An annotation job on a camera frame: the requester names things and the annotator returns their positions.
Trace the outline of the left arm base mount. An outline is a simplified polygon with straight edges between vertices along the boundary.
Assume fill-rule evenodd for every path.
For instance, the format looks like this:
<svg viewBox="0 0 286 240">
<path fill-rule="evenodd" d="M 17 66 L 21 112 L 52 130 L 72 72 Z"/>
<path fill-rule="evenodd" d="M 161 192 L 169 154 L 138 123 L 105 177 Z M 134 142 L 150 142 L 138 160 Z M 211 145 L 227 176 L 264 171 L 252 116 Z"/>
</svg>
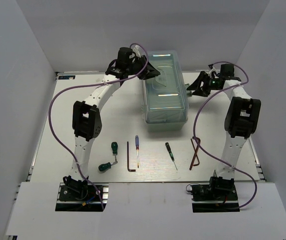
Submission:
<svg viewBox="0 0 286 240">
<path fill-rule="evenodd" d="M 55 211 L 57 212 L 102 212 L 106 207 L 109 185 L 93 186 L 85 180 L 63 177 L 60 183 Z"/>
</svg>

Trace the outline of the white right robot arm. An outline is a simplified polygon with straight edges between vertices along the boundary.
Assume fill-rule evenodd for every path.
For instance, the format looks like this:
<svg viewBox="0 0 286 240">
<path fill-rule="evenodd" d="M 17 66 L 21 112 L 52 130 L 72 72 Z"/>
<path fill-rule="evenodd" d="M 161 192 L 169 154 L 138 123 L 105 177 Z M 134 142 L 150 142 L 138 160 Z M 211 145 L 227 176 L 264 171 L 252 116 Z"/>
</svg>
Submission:
<svg viewBox="0 0 286 240">
<path fill-rule="evenodd" d="M 226 140 L 219 162 L 210 178 L 209 187 L 201 192 L 214 199 L 221 199 L 232 192 L 234 175 L 241 150 L 248 138 L 256 131 L 261 101 L 252 98 L 244 89 L 248 79 L 242 81 L 235 75 L 236 65 L 220 62 L 220 69 L 210 64 L 209 71 L 201 71 L 187 88 L 194 96 L 213 99 L 225 93 L 230 101 L 224 120 Z"/>
</svg>

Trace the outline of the green transparent plastic toolbox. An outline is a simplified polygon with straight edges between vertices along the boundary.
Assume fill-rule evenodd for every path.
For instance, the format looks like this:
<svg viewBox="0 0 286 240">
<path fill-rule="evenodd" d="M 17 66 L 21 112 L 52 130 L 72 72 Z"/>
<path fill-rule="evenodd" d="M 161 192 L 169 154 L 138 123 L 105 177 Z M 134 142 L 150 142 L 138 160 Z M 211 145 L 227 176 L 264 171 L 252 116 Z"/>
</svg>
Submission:
<svg viewBox="0 0 286 240">
<path fill-rule="evenodd" d="M 143 116 L 149 132 L 179 131 L 188 121 L 187 91 L 174 50 L 150 51 L 149 63 L 160 75 L 143 80 Z"/>
</svg>

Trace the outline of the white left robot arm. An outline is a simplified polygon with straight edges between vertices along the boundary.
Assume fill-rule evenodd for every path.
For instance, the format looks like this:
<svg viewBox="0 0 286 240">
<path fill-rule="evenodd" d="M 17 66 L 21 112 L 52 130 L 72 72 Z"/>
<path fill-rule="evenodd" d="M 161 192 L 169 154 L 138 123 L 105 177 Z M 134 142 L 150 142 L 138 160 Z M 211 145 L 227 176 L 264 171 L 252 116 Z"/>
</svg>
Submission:
<svg viewBox="0 0 286 240">
<path fill-rule="evenodd" d="M 95 138 L 102 130 L 100 111 L 104 104 L 118 90 L 124 80 L 136 75 L 141 80 L 148 80 L 160 75 L 160 72 L 148 62 L 145 55 L 129 47 L 122 47 L 118 56 L 111 61 L 102 79 L 102 86 L 95 90 L 84 101 L 73 105 L 72 128 L 75 135 L 75 150 L 72 168 L 63 178 L 71 194 L 79 200 L 88 195 L 88 163 Z"/>
</svg>

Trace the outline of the black green precision screwdriver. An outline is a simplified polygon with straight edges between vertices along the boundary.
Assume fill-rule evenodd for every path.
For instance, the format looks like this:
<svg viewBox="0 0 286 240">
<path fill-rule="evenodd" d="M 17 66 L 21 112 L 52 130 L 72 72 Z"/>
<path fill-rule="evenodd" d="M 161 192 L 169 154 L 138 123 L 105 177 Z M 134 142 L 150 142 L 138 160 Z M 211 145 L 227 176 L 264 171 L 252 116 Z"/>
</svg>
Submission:
<svg viewBox="0 0 286 240">
<path fill-rule="evenodd" d="M 177 168 L 177 166 L 176 166 L 176 163 L 175 163 L 174 155 L 173 155 L 173 153 L 172 153 L 172 150 L 171 150 L 171 147 L 170 147 L 169 143 L 166 142 L 166 143 L 165 143 L 165 146 L 166 146 L 166 149 L 167 149 L 167 151 L 168 151 L 168 153 L 169 153 L 169 155 L 170 155 L 170 158 L 171 158 L 171 160 L 172 160 L 172 162 L 173 162 L 173 164 L 174 164 L 174 166 L 175 166 L 175 169 L 178 170 L 178 168 Z"/>
</svg>

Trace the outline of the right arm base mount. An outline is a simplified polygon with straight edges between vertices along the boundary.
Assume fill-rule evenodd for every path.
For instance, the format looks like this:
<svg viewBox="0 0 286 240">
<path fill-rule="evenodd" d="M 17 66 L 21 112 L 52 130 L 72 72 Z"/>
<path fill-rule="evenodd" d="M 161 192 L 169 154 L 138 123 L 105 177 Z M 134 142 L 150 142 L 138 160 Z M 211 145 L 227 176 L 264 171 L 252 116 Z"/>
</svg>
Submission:
<svg viewBox="0 0 286 240">
<path fill-rule="evenodd" d="M 212 176 L 207 184 L 191 183 L 186 192 L 192 196 L 194 213 L 239 212 L 240 206 L 234 179 Z"/>
</svg>

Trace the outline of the green stubby screwdriver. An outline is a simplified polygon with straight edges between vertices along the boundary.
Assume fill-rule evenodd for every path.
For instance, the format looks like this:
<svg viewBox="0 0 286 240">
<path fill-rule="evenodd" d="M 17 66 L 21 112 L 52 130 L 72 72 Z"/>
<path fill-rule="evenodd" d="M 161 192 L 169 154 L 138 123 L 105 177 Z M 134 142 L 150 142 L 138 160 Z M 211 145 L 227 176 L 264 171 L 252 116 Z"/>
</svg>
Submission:
<svg viewBox="0 0 286 240">
<path fill-rule="evenodd" d="M 115 161 L 117 161 L 117 154 L 118 154 L 118 144 L 117 142 L 112 142 L 111 143 L 111 149 L 112 149 L 112 153 L 113 153 L 113 156 L 115 158 Z"/>
<path fill-rule="evenodd" d="M 116 160 L 116 161 L 114 161 L 114 162 L 112 162 L 112 163 L 107 162 L 107 163 L 100 164 L 100 165 L 98 166 L 98 170 L 99 170 L 99 172 L 103 173 L 103 172 L 105 172 L 105 171 L 111 169 L 112 166 L 116 165 L 117 163 L 118 163 L 118 161 Z"/>
</svg>

